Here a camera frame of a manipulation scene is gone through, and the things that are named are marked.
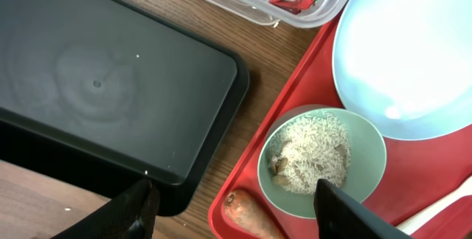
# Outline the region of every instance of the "red tray edge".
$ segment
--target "red tray edge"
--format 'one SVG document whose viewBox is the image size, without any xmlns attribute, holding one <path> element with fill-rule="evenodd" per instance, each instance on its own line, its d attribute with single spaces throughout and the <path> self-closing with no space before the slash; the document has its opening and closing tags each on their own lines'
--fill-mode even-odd
<svg viewBox="0 0 472 239">
<path fill-rule="evenodd" d="M 313 61 L 313 59 L 316 57 L 316 55 L 322 48 L 323 42 L 329 36 L 331 31 L 337 27 L 338 21 L 339 21 L 339 15 L 336 16 L 332 21 L 323 25 L 321 29 L 318 31 L 313 42 L 308 47 L 307 52 L 303 55 L 301 61 L 296 66 L 294 72 L 288 79 L 287 83 L 284 85 L 282 91 L 280 92 L 279 96 L 275 100 L 274 104 L 269 109 L 267 115 L 264 117 L 264 120 L 261 123 L 260 127 L 256 130 L 256 133 L 254 134 L 248 146 L 244 150 L 243 155 L 241 155 L 235 167 L 233 168 L 232 172 L 229 174 L 228 178 L 225 180 L 223 186 L 220 188 L 220 191 L 218 192 L 215 199 L 213 200 L 209 208 L 209 212 L 208 212 L 208 224 L 213 234 L 216 235 L 217 238 L 222 239 L 222 237 L 217 232 L 216 228 L 213 226 L 212 219 L 213 219 L 213 214 L 217 212 L 216 206 L 218 202 L 223 198 L 223 195 L 226 193 L 226 190 L 228 189 L 229 185 L 242 172 L 241 169 L 244 168 L 243 166 L 247 164 L 247 162 L 251 158 L 251 155 L 255 151 L 254 146 L 258 145 L 260 140 L 264 139 L 264 135 L 267 133 L 267 130 L 269 129 L 270 125 L 275 121 L 275 119 L 278 116 L 278 114 L 276 113 L 281 111 L 281 108 L 283 107 L 283 102 L 288 99 L 292 87 L 296 85 L 296 82 L 298 81 L 299 76 L 302 75 L 302 73 L 305 71 L 307 66 L 309 66 L 309 63 Z"/>
</svg>

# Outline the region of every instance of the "food in bowl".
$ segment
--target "food in bowl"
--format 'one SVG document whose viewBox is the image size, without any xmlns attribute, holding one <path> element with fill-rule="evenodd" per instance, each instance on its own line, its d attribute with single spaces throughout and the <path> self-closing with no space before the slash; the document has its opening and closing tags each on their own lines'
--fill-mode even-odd
<svg viewBox="0 0 472 239">
<path fill-rule="evenodd" d="M 313 195 L 319 179 L 337 187 L 346 181 L 351 157 L 347 127 L 330 112 L 295 118 L 268 147 L 272 180 L 289 192 Z"/>
</svg>

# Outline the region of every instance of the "wooden surface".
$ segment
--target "wooden surface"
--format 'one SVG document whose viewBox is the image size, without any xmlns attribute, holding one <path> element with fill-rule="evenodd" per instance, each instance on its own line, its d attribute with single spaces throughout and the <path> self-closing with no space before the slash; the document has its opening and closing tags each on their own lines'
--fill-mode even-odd
<svg viewBox="0 0 472 239">
<path fill-rule="evenodd" d="M 259 127 L 317 30 L 280 24 L 261 27 L 204 0 L 127 0 L 239 52 L 251 88 L 195 197 L 183 214 L 158 218 L 154 238 L 213 238 L 209 205 Z M 44 239 L 59 233 L 108 199 L 0 162 L 0 238 Z"/>
</svg>

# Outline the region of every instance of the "red tray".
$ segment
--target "red tray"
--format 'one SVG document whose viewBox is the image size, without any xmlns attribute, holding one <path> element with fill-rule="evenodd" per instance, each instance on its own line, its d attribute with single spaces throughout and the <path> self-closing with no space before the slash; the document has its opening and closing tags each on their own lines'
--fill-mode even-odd
<svg viewBox="0 0 472 239">
<path fill-rule="evenodd" d="M 286 111 L 306 104 L 342 107 L 333 82 L 331 55 L 339 17 L 325 24 L 272 105 L 209 209 L 209 225 L 219 238 L 254 238 L 223 213 L 233 189 L 249 191 L 292 239 L 317 238 L 316 220 L 296 218 L 266 200 L 257 181 L 257 160 L 268 128 Z M 387 166 L 381 183 L 363 205 L 397 225 L 455 190 L 472 173 L 472 126 L 438 139 L 401 142 L 385 139 Z M 414 238 L 463 238 L 472 229 L 472 198 L 459 200 L 413 234 Z"/>
</svg>

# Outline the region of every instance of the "bowl rim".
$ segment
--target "bowl rim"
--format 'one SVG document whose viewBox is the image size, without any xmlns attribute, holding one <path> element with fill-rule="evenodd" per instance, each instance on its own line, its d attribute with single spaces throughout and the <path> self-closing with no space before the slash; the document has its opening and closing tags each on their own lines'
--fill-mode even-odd
<svg viewBox="0 0 472 239">
<path fill-rule="evenodd" d="M 309 105 L 301 105 L 299 107 L 296 107 L 296 108 L 292 108 L 291 110 L 285 112 L 283 115 L 281 115 L 280 117 L 278 117 L 274 122 L 273 124 L 275 124 L 277 122 L 277 120 L 281 119 L 284 117 L 284 115 L 286 115 L 287 113 L 289 113 L 290 111 L 293 111 L 293 110 L 296 110 L 297 108 L 302 108 L 302 107 L 307 107 Z M 279 125 L 277 128 L 275 128 L 273 130 L 273 132 L 267 136 L 267 134 L 265 135 L 265 141 L 264 141 L 264 145 L 262 147 L 262 149 L 260 150 L 260 154 L 259 154 L 259 159 L 257 160 L 257 182 L 259 184 L 259 188 L 262 190 L 263 194 L 264 194 L 264 197 L 265 199 L 267 199 L 274 207 L 276 207 L 278 210 L 284 212 L 285 214 L 288 214 L 288 215 L 291 215 L 291 216 L 294 216 L 294 217 L 297 217 L 297 218 L 303 218 L 303 219 L 308 219 L 308 220 L 316 220 L 316 216 L 315 217 L 305 217 L 305 216 L 300 216 L 300 215 L 295 215 L 293 213 L 290 213 L 290 212 L 287 212 L 285 211 L 284 209 L 281 209 L 280 207 L 278 207 L 266 194 L 266 192 L 264 191 L 263 189 L 263 186 L 262 184 L 260 183 L 260 162 L 261 162 L 261 159 L 263 157 L 263 154 L 264 154 L 264 150 L 266 149 L 267 147 L 267 144 L 271 141 L 271 139 L 274 137 L 274 135 L 280 130 L 282 129 L 283 127 L 285 127 L 288 123 L 290 123 L 292 120 L 296 119 L 297 117 L 300 117 L 300 116 L 303 116 L 305 114 L 309 114 L 313 111 L 343 111 L 343 112 L 346 112 L 348 114 L 352 114 L 354 116 L 357 116 L 357 117 L 360 117 L 362 120 L 364 120 L 366 123 L 368 123 L 369 125 L 371 125 L 376 134 L 379 135 L 381 141 L 382 141 L 382 145 L 383 145 L 383 149 L 384 149 L 384 158 L 383 158 L 383 167 L 382 167 L 382 173 L 380 175 L 380 178 L 379 180 L 377 181 L 377 183 L 375 183 L 375 187 L 373 188 L 373 190 L 371 190 L 369 192 L 369 194 L 363 198 L 362 200 L 359 201 L 359 203 L 362 203 L 364 202 L 367 198 L 369 198 L 372 193 L 377 189 L 378 185 L 380 184 L 382 178 L 384 177 L 384 174 L 385 174 L 385 169 L 386 169 L 386 162 L 387 162 L 387 151 L 386 151 L 386 145 L 385 145 L 385 139 L 384 137 L 382 136 L 382 134 L 380 133 L 380 131 L 377 129 L 377 127 L 375 127 L 374 124 L 372 124 L 368 119 L 366 119 L 365 117 L 361 116 L 360 114 L 357 114 L 357 113 L 354 113 L 352 111 L 349 111 L 349 110 L 346 110 L 344 108 L 336 108 L 336 107 L 330 107 L 330 106 L 323 106 L 323 105 L 312 105 L 313 107 L 318 107 L 318 108 L 314 108 L 314 109 L 311 109 L 311 110 L 308 110 L 308 111 L 303 111 L 302 113 L 300 114 L 296 114 L 294 115 L 293 117 L 287 119 L 285 122 L 283 122 L 281 125 Z"/>
</svg>

